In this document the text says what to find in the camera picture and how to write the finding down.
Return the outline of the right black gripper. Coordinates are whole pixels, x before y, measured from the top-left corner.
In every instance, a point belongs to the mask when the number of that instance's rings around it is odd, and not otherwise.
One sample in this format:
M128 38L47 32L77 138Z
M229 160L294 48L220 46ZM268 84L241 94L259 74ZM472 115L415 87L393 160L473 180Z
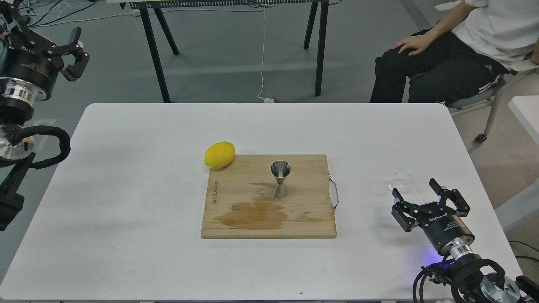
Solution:
M449 256L451 249L457 246L455 241L460 240L464 245L470 245L475 240L475 236L462 221L462 217L469 214L470 206L458 189L443 188L434 178L429 180L429 185L439 196L439 205L415 205L405 201L398 189L393 188L395 199L391 214L405 232L418 226L422 228L437 253ZM446 206L448 199L456 209Z

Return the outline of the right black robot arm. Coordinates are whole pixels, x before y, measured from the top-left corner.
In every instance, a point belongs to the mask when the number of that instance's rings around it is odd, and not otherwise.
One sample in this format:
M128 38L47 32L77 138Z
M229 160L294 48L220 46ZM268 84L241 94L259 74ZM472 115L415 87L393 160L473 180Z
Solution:
M443 257L439 263L422 267L413 283L413 302L425 301L423 291L428 279L448 284L456 303L537 303L537 283L523 275L510 279L497 262L483 259L470 249L474 235L462 221L470 206L460 192L443 188L433 178L429 185L440 199L424 205L407 202L392 187L393 217L405 232L420 227Z

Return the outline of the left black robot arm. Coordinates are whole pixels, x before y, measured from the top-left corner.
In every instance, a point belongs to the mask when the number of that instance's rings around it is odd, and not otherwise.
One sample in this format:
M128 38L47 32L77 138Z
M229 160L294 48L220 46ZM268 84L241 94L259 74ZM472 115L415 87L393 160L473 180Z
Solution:
M69 43L58 46L29 28L29 18L19 13L20 0L2 0L1 35L1 167L11 167L1 183L0 228L4 231L21 211L24 197L17 191L29 169L43 169L66 159L70 137L54 126L24 124L34 115L33 103L51 97L56 79L79 79L89 62L80 42L81 28L71 33ZM59 141L55 157L35 162L34 136L52 136Z

